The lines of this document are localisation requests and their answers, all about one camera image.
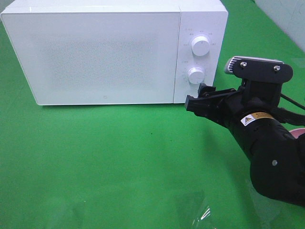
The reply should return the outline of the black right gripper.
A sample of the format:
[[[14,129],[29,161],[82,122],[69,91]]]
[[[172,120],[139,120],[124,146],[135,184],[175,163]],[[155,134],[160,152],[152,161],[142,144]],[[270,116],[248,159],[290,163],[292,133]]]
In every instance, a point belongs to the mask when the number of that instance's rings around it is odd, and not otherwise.
[[[186,96],[186,111],[226,127],[232,134],[267,134],[276,129],[271,105],[258,96],[246,97],[244,89],[225,89],[200,83],[198,98]]]

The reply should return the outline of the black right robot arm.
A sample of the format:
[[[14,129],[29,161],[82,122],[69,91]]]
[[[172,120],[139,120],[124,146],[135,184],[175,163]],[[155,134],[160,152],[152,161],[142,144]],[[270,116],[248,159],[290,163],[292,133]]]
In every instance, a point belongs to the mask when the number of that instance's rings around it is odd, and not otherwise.
[[[227,128],[250,161],[255,190],[268,198],[305,205],[305,136],[282,126],[276,108],[259,97],[243,101],[244,89],[217,91],[201,84],[185,108]]]

